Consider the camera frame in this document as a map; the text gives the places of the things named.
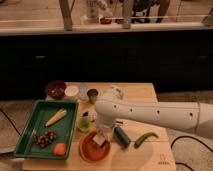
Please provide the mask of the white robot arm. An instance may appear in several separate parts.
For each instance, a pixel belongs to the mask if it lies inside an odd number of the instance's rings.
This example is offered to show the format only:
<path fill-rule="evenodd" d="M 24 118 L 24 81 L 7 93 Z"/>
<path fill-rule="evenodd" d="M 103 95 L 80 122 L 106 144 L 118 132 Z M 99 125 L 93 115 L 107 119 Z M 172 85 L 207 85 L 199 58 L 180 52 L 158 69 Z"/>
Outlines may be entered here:
<path fill-rule="evenodd" d="M 213 104 L 198 102 L 129 102 L 120 87 L 109 86 L 95 103 L 97 126 L 108 131 L 127 119 L 213 139 Z"/>

